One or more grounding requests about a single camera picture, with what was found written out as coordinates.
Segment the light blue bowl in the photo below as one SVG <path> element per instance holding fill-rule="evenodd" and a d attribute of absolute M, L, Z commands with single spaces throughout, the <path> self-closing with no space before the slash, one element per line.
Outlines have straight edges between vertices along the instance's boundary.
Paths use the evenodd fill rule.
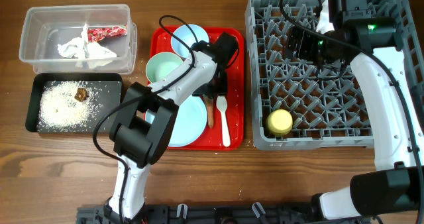
<path fill-rule="evenodd" d="M 189 47 L 191 47 L 195 42 L 209 42 L 209 35 L 201 26 L 189 24 L 189 27 L 191 28 L 193 33 L 187 26 L 183 25 L 178 27 L 173 32 L 173 34 L 176 35 L 184 43 L 186 43 Z M 172 50 L 182 58 L 187 58 L 187 56 L 189 55 L 189 50 L 174 37 L 172 37 L 171 39 L 171 47 Z"/>

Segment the brown carrot piece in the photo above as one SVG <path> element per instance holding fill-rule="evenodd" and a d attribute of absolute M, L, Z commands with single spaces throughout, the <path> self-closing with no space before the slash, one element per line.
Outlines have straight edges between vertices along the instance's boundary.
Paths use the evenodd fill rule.
<path fill-rule="evenodd" d="M 213 128 L 214 126 L 213 99 L 204 95 L 203 101 L 207 110 L 207 124 L 209 128 Z"/>

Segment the green bowl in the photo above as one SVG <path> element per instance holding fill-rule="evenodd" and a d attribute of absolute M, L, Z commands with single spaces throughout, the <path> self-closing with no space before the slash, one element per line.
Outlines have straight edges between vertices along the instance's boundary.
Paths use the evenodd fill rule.
<path fill-rule="evenodd" d="M 146 64 L 146 77 L 150 83 L 157 82 L 182 63 L 183 60 L 177 54 L 172 52 L 157 53 Z"/>

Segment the light blue plate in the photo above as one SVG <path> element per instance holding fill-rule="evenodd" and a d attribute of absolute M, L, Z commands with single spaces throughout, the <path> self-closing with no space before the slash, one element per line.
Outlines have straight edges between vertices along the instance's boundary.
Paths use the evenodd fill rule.
<path fill-rule="evenodd" d="M 207 110 L 200 97 L 189 96 L 178 111 L 169 147 L 187 146 L 197 140 L 205 130 Z"/>

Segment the yellow plastic cup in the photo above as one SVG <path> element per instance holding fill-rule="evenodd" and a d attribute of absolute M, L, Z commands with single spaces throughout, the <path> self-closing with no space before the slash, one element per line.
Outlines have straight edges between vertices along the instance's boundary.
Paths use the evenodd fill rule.
<path fill-rule="evenodd" d="M 293 127 L 293 118 L 289 111 L 278 109 L 269 114 L 266 127 L 275 135 L 286 135 Z"/>

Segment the brown food chunk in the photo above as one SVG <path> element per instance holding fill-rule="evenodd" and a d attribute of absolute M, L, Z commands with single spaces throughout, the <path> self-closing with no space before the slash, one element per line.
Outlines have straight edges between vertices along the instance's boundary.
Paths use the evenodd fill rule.
<path fill-rule="evenodd" d="M 79 102 L 83 102 L 88 98 L 88 91 L 86 90 L 86 88 L 83 87 L 79 87 L 77 88 L 77 92 L 74 96 L 75 100 L 79 101 Z"/>

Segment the white rice pile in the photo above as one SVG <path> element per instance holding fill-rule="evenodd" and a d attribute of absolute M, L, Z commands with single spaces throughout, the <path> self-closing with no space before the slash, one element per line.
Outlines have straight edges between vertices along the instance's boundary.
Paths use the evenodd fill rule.
<path fill-rule="evenodd" d="M 74 96 L 77 88 L 88 91 L 88 98 L 79 102 Z M 104 108 L 99 90 L 83 81 L 52 81 L 43 87 L 36 127 L 39 131 L 88 132 L 91 124 Z"/>

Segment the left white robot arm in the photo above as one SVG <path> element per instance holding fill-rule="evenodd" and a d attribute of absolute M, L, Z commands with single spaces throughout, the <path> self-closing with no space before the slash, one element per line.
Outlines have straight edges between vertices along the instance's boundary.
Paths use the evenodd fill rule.
<path fill-rule="evenodd" d="M 118 174 L 113 196 L 105 204 L 106 217 L 114 223 L 140 219 L 150 167 L 170 142 L 180 105 L 217 72 L 225 70 L 239 48 L 237 39 L 224 32 L 214 43 L 199 41 L 190 55 L 165 78 L 148 86 L 134 83 L 123 102 L 110 113 L 115 116 L 109 138 Z"/>

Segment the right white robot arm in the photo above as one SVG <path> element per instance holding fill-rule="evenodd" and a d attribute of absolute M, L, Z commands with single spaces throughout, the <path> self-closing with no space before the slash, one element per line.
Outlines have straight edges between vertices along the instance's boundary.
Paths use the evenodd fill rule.
<path fill-rule="evenodd" d="M 423 132 L 404 70 L 403 41 L 391 17 L 373 17 L 367 0 L 320 1 L 319 26 L 295 23 L 286 58 L 354 74 L 372 128 L 375 171 L 354 176 L 340 190 L 318 195 L 324 219 L 416 211 L 423 221 Z"/>

